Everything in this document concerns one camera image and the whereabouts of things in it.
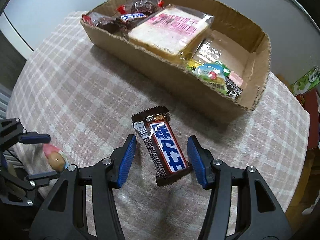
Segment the bread slice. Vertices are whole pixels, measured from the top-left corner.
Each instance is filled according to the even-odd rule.
[[[166,8],[133,28],[129,41],[172,62],[198,46],[209,28],[206,18],[199,18],[176,7]]]

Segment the screw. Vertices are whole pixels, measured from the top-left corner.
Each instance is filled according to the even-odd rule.
[[[254,166],[248,166],[248,171],[255,172],[257,169]]]
[[[68,166],[68,171],[74,171],[76,169],[76,166],[74,164],[71,164]]]
[[[102,160],[102,163],[105,165],[109,165],[112,162],[112,160],[110,158],[105,158]]]
[[[220,159],[214,159],[214,160],[213,160],[213,163],[214,163],[215,165],[221,165],[221,164],[222,164],[222,160],[220,160]]]

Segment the table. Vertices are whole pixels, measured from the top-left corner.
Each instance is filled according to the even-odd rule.
[[[196,135],[202,147],[228,165],[256,166],[287,209],[303,167],[309,115],[284,84],[270,73],[257,109],[219,127],[94,46],[80,17],[81,12],[70,14],[31,55],[13,90],[7,118],[19,117],[27,130],[49,133],[70,163],[84,167],[110,156],[135,133],[133,114],[165,105],[184,153],[187,138]],[[51,170],[41,146],[17,144],[15,151],[30,174]],[[140,240],[196,239],[210,195],[194,173],[157,187],[154,164],[139,137],[127,182],[114,193],[126,239]],[[87,196],[92,232],[90,189]],[[229,233],[235,228],[236,191],[231,204]]]

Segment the white wall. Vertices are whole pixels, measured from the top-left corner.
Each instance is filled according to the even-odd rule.
[[[105,0],[11,0],[4,10],[26,42],[35,49],[63,18],[90,10]],[[320,33],[289,0],[219,0],[238,10],[269,34],[271,70],[294,83],[320,66]]]

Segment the blue rubber fingertip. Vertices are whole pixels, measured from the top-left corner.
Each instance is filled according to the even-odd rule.
[[[137,138],[135,135],[132,137],[130,144],[124,153],[124,157],[121,161],[121,164],[119,166],[119,177],[117,180],[117,185],[119,188],[122,187],[122,185],[126,182],[129,170],[133,161],[134,154],[136,152],[137,148]]]
[[[191,162],[193,166],[193,170],[195,171],[198,183],[203,188],[206,188],[209,185],[209,183],[205,176],[205,167],[204,167],[204,164],[202,163],[198,150],[196,149],[196,146],[193,143],[193,140],[191,137],[188,138],[187,153],[188,153],[189,161]]]

